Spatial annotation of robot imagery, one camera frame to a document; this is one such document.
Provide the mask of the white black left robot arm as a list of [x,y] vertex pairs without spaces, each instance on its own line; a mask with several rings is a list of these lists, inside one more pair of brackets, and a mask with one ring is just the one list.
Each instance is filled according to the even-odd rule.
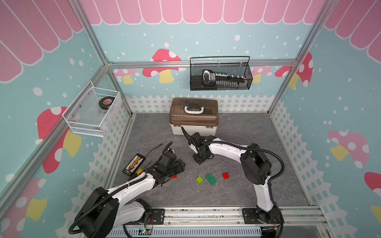
[[84,234],[87,238],[105,238],[116,227],[130,222],[145,224],[151,216],[151,206],[140,194],[168,182],[185,170],[168,143],[159,159],[150,167],[134,173],[127,182],[105,189],[96,188],[86,200],[68,234]]

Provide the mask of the dark green long lego brick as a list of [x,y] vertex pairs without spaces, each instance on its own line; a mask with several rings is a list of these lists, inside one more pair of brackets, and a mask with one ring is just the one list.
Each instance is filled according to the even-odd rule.
[[207,180],[208,182],[210,182],[212,185],[215,185],[215,184],[217,183],[217,179],[216,179],[214,176],[212,176],[211,174],[207,174],[207,175],[205,176],[205,178],[206,178],[206,180]]

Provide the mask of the lime green square lego brick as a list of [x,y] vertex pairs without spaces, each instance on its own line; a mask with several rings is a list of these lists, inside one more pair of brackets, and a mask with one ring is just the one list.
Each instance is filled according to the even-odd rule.
[[197,182],[198,184],[201,184],[201,183],[203,182],[203,178],[202,178],[201,176],[198,176],[198,177],[196,178],[196,182]]

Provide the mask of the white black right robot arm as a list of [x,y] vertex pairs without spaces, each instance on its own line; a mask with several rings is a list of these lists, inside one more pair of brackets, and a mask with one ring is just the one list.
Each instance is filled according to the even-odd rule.
[[255,188],[257,205],[253,213],[244,212],[243,215],[263,224],[269,224],[274,219],[284,224],[284,219],[276,204],[271,182],[281,176],[285,170],[284,161],[277,154],[260,148],[257,144],[237,145],[224,141],[216,136],[204,137],[198,132],[190,135],[183,127],[182,133],[188,140],[189,147],[194,151],[193,159],[202,164],[215,155],[221,155],[241,164],[248,181]]

